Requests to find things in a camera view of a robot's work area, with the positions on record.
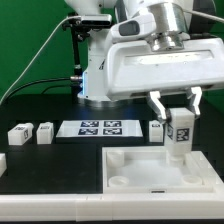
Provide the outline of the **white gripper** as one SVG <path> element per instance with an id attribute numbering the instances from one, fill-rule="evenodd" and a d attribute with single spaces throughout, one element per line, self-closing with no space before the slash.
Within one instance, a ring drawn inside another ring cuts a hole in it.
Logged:
<path id="1" fill-rule="evenodd" d="M 112 100 L 147 95 L 161 124 L 167 121 L 161 94 L 185 92 L 188 109 L 200 117 L 202 89 L 224 88 L 224 42 L 219 38 L 189 40 L 182 50 L 154 52 L 145 41 L 113 45 L 105 60 L 105 95 Z"/>

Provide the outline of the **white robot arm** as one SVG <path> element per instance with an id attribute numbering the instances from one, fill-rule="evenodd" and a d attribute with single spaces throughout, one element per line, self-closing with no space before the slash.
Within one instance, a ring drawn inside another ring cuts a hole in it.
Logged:
<path id="1" fill-rule="evenodd" d="M 146 98 L 169 119 L 160 98 L 187 94 L 200 115 L 201 95 L 224 88 L 224 41 L 209 35 L 213 0 L 65 0 L 90 34 L 81 102 L 95 107 Z"/>

